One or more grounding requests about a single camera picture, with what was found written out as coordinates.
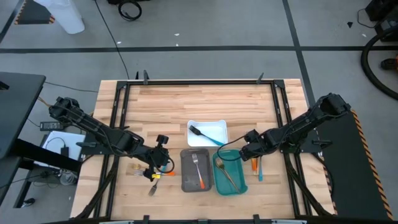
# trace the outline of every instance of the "orange handle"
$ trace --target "orange handle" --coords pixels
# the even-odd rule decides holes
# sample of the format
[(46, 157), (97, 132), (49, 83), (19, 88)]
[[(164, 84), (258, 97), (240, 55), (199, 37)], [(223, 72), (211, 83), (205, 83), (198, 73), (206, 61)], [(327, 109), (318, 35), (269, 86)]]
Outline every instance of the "orange handle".
[(200, 188), (204, 189), (205, 188), (205, 184), (203, 183), (203, 180), (200, 177)]
[(251, 170), (257, 170), (257, 159), (251, 159)]
[(175, 175), (175, 172), (169, 172), (168, 174), (164, 174), (164, 175)]

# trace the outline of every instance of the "black stripe on floor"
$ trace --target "black stripe on floor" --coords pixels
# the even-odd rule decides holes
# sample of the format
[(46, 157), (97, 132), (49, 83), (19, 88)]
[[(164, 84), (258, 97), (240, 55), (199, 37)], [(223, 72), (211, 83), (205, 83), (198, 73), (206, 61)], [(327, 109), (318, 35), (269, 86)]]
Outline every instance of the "black stripe on floor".
[[(184, 52), (184, 51), (362, 51), (363, 46), (191, 46), (191, 47), (120, 47), (120, 52)], [(398, 46), (375, 46), (371, 50), (398, 50)], [(39, 53), (106, 53), (117, 52), (116, 47), (59, 48), (59, 49), (0, 49), (0, 54)]]
[(299, 37), (297, 35), (296, 27), (294, 26), (292, 12), (290, 11), (290, 6), (287, 0), (282, 0), (285, 8), (287, 23), (289, 25), (290, 34), (292, 35), (293, 44), (295, 47), (298, 65), (300, 66), (301, 75), (303, 78), (304, 90), (307, 94), (307, 99), (310, 105), (315, 104), (315, 97), (313, 95), (310, 77), (308, 76), (307, 67), (305, 66), (305, 60), (303, 56), (302, 49), (300, 47)]
[(18, 15), (19, 9), (21, 8), (22, 3), (24, 0), (19, 0), (17, 5), (15, 6), (14, 10), (12, 11), (10, 17), (8, 18), (6, 25), (2, 28), (2, 31), (0, 33), (0, 44), (3, 38), (6, 36), (8, 29), (10, 28), (14, 18)]

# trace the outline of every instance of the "blue handle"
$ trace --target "blue handle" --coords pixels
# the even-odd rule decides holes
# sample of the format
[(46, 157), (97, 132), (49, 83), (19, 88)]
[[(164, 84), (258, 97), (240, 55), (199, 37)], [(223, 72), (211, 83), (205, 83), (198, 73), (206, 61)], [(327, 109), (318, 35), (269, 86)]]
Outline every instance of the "blue handle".
[(207, 136), (204, 136), (204, 137), (206, 137), (206, 138), (208, 138), (210, 141), (214, 142), (217, 146), (222, 146), (222, 145), (224, 144), (224, 143), (222, 143), (222, 142), (216, 141), (216, 140), (214, 140), (214, 139), (212, 139), (212, 138), (209, 138), (209, 137), (207, 137)]
[(262, 181), (262, 162), (261, 162), (261, 156), (259, 157), (259, 181)]

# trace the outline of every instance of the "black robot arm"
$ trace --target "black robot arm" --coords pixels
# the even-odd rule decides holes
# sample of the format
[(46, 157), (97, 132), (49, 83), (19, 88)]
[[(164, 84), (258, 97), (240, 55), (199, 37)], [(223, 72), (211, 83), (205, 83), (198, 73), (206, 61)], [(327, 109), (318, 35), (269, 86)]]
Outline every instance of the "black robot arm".
[(307, 112), (280, 128), (272, 128), (259, 134), (255, 129), (244, 136), (248, 143), (240, 150), (242, 160), (275, 152), (295, 151), (303, 143), (307, 134), (323, 122), (340, 118), (350, 110), (340, 95), (329, 93), (321, 97)]
[(77, 100), (71, 98), (57, 98), (55, 105), (49, 108), (50, 116), (62, 123), (70, 123), (80, 129), (95, 135), (96, 140), (109, 148), (116, 156), (135, 157), (149, 164), (144, 176), (153, 180), (154, 167), (159, 169), (168, 163), (169, 151), (162, 147), (167, 144), (168, 137), (159, 135), (156, 147), (144, 145), (144, 139), (131, 131), (111, 128), (101, 121), (94, 119), (80, 109)]

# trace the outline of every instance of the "wooden table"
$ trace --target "wooden table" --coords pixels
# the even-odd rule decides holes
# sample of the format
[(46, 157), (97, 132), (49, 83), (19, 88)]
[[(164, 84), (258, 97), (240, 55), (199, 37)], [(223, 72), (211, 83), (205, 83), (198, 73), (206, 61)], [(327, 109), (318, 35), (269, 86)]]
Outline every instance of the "wooden table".
[[(299, 79), (286, 79), (286, 91), (292, 117), (307, 110), (307, 103)], [(94, 117), (109, 124), (116, 89), (116, 80), (102, 81), (95, 106)], [(222, 197), (215, 186), (208, 192), (185, 193), (181, 190), (180, 151), (187, 144), (187, 122), (217, 121), (224, 119), (228, 127), (228, 139), (234, 140), (255, 128), (263, 132), (277, 127), (271, 88), (268, 85), (176, 85), (134, 86), (130, 90), (126, 115), (129, 130), (142, 136), (145, 145), (155, 146), (158, 134), (169, 137), (165, 145), (175, 161), (174, 177), (159, 181), (153, 197), (148, 191), (154, 184), (144, 177), (132, 174), (132, 164), (137, 159), (122, 157), (113, 202), (112, 220), (170, 219), (252, 219), (293, 218), (294, 213), (287, 182), (287, 174), (281, 153), (275, 152), (262, 158), (264, 181), (253, 174), (251, 163), (244, 162), (244, 175), (248, 191), (235, 197)], [(116, 120), (119, 124), (120, 112)], [(229, 148), (240, 148), (240, 140)], [(330, 213), (334, 213), (323, 166), (309, 154), (302, 154), (303, 171), (307, 186), (315, 198)], [(71, 217), (78, 215), (98, 188), (103, 156), (93, 156), (83, 164), (73, 202)], [(304, 213), (303, 200), (297, 191), (300, 211)], [(101, 215), (104, 215), (108, 192), (104, 193)]]

